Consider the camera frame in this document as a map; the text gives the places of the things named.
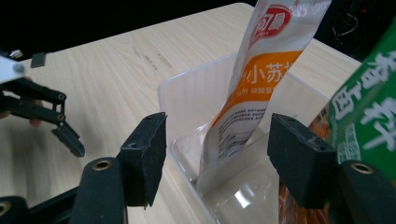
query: light wood surface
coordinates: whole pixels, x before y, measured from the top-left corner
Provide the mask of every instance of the light wood surface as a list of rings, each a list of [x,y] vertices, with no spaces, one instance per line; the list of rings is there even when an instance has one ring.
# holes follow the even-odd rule
[[[46,65],[28,76],[66,93],[67,122],[81,135],[86,156],[74,157],[52,125],[36,129],[25,119],[2,119],[0,196],[20,195],[33,206],[77,186],[85,164],[116,156],[140,120],[159,111],[162,80],[238,51],[252,10],[232,4],[48,54]],[[331,92],[359,65],[318,41],[309,48],[294,71],[313,88]],[[340,78],[332,77],[333,63],[347,68]],[[210,221],[169,158],[154,205],[128,213],[130,223]]]

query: green package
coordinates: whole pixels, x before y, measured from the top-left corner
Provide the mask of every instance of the green package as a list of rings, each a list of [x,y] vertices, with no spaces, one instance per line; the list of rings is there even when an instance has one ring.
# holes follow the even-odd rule
[[[338,150],[338,162],[365,161],[396,187],[396,22],[309,128]]]

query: clear plastic container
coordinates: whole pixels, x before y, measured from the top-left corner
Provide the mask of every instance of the clear plastic container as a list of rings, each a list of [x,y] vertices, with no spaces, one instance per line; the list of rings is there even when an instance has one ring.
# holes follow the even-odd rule
[[[164,80],[161,111],[167,114],[167,156],[215,223],[277,223],[278,176],[266,156],[268,134],[258,129],[226,166],[228,175],[212,190],[195,190],[208,125],[221,110],[236,53]]]

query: red logo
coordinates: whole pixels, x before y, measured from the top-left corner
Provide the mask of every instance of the red logo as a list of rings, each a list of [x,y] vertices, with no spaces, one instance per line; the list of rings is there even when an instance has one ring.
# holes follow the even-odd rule
[[[250,46],[262,38],[279,35],[290,20],[290,9],[281,5],[271,5],[254,28],[250,38]]]

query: screw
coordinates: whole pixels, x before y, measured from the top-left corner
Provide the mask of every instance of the screw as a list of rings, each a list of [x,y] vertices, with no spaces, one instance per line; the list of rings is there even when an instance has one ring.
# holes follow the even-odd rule
[[[12,66],[12,69],[14,69],[14,71],[17,73],[24,73],[24,71],[25,71],[25,68],[24,68],[23,64],[21,64],[21,63],[15,63]]]

